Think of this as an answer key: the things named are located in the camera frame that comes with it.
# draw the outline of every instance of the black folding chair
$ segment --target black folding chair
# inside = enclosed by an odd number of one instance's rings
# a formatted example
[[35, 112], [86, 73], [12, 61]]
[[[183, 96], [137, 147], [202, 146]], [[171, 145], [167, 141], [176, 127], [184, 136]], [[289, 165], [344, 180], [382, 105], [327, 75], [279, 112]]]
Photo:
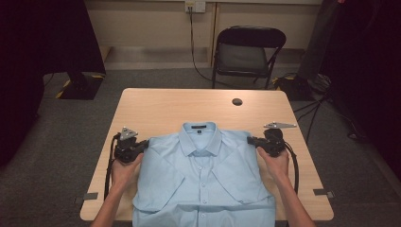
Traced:
[[[254, 78], [253, 82], [267, 79], [265, 89], [268, 89], [275, 59], [286, 40], [286, 35], [276, 28], [231, 26], [222, 30], [216, 44], [212, 88], [219, 74]], [[275, 49], [269, 60], [265, 48]]]

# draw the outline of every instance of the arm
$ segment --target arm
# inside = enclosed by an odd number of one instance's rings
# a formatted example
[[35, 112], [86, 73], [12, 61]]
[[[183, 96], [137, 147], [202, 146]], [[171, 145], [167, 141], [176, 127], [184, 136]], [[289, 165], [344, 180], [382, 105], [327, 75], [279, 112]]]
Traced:
[[109, 195], [100, 207], [95, 220], [91, 223], [94, 227], [112, 226], [117, 213], [121, 197], [131, 183], [133, 172], [141, 163], [143, 153], [139, 154], [133, 163], [122, 165], [118, 160], [114, 161], [112, 169], [112, 187]]
[[257, 148], [257, 151], [263, 160], [265, 160], [268, 171], [280, 191], [289, 226], [316, 226], [292, 188], [291, 181], [288, 177], [288, 152], [281, 152], [280, 156], [271, 158], [262, 148]]

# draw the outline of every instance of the electrical outlet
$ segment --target electrical outlet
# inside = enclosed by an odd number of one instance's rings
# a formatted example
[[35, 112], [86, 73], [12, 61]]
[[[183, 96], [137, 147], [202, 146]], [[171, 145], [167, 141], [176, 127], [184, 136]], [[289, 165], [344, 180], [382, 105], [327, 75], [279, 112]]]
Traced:
[[189, 12], [189, 8], [192, 8], [192, 12], [204, 13], [206, 11], [206, 2], [185, 1], [185, 12]]
[[192, 12], [195, 12], [195, 1], [185, 1], [185, 12], [189, 12], [189, 8], [192, 8]]

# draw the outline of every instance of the metal bracket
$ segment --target metal bracket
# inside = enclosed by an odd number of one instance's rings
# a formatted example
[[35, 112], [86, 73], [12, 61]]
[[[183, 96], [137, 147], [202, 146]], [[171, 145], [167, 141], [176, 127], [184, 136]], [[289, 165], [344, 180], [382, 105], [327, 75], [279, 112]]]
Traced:
[[120, 140], [123, 141], [123, 140], [126, 140], [126, 139], [130, 139], [130, 138], [135, 137], [137, 135], [138, 135], [137, 131], [132, 131], [132, 130], [129, 130], [127, 127], [124, 127], [122, 129], [122, 131], [121, 131]]
[[332, 199], [335, 197], [334, 192], [332, 191], [326, 191], [325, 189], [313, 189], [313, 193], [315, 193], [315, 196], [327, 196], [328, 199]]
[[85, 193], [83, 197], [76, 197], [74, 199], [74, 203], [82, 207], [82, 204], [84, 201], [92, 201], [92, 200], [97, 200], [97, 192], [94, 193]]
[[296, 124], [279, 123], [279, 122], [273, 121], [267, 125], [264, 125], [263, 127], [268, 128], [268, 129], [284, 129], [284, 128], [296, 128], [297, 125]]

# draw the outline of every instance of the human hand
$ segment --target human hand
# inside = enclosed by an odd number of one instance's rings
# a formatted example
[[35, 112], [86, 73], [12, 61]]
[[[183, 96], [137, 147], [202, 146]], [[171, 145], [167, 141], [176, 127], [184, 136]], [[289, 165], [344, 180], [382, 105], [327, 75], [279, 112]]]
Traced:
[[118, 159], [113, 162], [112, 166], [112, 185], [119, 185], [124, 190], [133, 180], [133, 172], [142, 162], [144, 153], [140, 153], [135, 161], [128, 164], [122, 164]]
[[283, 177], [288, 177], [289, 155], [287, 150], [280, 152], [279, 156], [272, 158], [264, 149], [260, 147], [256, 149], [265, 161], [268, 172], [275, 181]]

